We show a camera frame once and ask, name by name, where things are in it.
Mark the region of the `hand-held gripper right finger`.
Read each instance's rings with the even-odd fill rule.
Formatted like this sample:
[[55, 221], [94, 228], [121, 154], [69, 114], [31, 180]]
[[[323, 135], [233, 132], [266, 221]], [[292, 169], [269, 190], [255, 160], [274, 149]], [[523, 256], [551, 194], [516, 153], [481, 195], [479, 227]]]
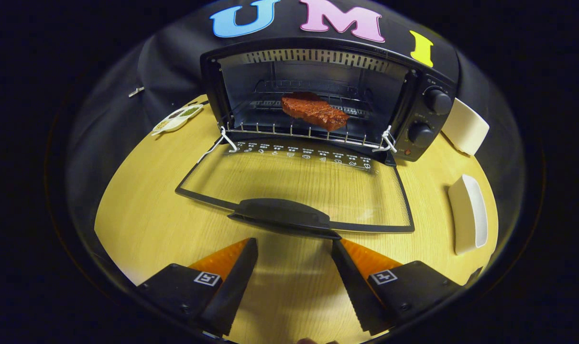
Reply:
[[351, 240], [333, 240], [331, 257], [370, 335], [412, 322], [462, 290], [422, 261], [402, 264]]

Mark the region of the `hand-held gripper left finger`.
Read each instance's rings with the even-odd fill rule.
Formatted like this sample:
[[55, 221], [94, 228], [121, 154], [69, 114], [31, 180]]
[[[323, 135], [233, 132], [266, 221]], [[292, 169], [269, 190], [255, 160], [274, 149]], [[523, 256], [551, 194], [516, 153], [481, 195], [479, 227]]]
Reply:
[[258, 259], [249, 237], [182, 266], [171, 263], [138, 288], [181, 323], [218, 337], [229, 335]]

